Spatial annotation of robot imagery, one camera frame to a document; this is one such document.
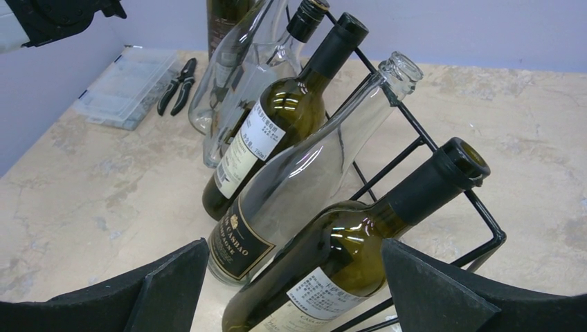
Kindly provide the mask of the square clear bottle black cap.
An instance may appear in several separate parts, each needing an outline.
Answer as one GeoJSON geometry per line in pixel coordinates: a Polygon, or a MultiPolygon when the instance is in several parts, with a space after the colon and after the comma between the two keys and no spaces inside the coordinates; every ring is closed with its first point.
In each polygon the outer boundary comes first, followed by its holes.
{"type": "Polygon", "coordinates": [[[236,131],[261,92],[276,80],[298,75],[302,70],[299,54],[329,11],[327,1],[301,1],[278,27],[275,41],[254,42],[234,75],[228,81],[224,100],[216,108],[211,130],[205,134],[203,163],[216,168],[236,131]]]}

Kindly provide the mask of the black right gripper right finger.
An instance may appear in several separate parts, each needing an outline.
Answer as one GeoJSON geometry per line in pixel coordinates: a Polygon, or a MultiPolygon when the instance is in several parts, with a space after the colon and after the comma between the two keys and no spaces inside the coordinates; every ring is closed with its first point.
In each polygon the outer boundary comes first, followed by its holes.
{"type": "Polygon", "coordinates": [[[586,330],[586,295],[496,282],[394,239],[383,241],[381,255],[403,331],[586,330]]]}

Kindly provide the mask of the green wine bottle white label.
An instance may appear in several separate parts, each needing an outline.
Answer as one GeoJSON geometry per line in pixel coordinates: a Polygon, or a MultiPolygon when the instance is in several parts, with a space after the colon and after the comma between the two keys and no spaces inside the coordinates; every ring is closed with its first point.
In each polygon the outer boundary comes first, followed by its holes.
{"type": "Polygon", "coordinates": [[[254,6],[254,0],[207,0],[208,59],[221,40],[254,6]]]}

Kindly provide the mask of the dark green wine bottle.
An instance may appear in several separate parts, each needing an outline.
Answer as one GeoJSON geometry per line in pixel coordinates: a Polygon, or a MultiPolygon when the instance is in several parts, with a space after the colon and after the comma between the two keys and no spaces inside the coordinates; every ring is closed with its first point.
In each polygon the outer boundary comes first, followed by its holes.
{"type": "Polygon", "coordinates": [[[325,121],[325,89],[368,33],[344,12],[300,74],[276,80],[262,92],[204,189],[209,216],[220,220],[268,160],[317,132],[325,121]]]}

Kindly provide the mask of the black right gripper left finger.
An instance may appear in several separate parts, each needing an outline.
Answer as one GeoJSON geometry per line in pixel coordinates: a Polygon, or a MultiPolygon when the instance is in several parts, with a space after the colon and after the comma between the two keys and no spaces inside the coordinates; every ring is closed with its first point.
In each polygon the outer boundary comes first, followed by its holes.
{"type": "Polygon", "coordinates": [[[209,249],[198,239],[98,284],[45,302],[2,302],[2,331],[189,331],[209,249]]]}

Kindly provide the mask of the olive green wine bottle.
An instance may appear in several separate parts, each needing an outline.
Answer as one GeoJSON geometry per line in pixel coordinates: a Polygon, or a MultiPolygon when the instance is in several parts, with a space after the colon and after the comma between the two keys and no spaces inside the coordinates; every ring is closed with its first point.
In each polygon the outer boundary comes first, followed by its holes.
{"type": "Polygon", "coordinates": [[[400,238],[489,173],[454,137],[375,203],[325,208],[230,300],[222,330],[321,330],[387,284],[383,240],[400,238]]]}

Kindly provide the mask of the clear glass bottle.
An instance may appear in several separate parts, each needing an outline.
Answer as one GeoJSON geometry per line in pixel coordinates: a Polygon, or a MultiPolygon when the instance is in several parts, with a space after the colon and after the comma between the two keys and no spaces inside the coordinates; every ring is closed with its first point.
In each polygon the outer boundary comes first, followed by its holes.
{"type": "Polygon", "coordinates": [[[274,42],[288,1],[255,1],[254,6],[228,32],[209,59],[188,109],[188,119],[201,134],[211,130],[213,115],[228,90],[228,81],[254,42],[274,42]]]}

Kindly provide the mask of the clear champagne bottle black label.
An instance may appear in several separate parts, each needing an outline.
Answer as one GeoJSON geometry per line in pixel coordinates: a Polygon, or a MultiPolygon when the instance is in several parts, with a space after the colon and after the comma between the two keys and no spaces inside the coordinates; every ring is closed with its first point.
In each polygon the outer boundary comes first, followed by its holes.
{"type": "Polygon", "coordinates": [[[322,128],[263,166],[210,233],[211,273],[228,285],[249,282],[338,192],[364,144],[423,76],[393,52],[322,128]]]}

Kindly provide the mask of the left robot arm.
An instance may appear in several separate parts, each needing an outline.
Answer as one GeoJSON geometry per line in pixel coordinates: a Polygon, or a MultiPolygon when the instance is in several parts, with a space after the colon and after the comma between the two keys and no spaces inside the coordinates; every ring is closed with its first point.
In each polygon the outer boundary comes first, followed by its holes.
{"type": "Polygon", "coordinates": [[[1,53],[80,34],[97,12],[127,18],[119,0],[1,0],[1,53]]]}

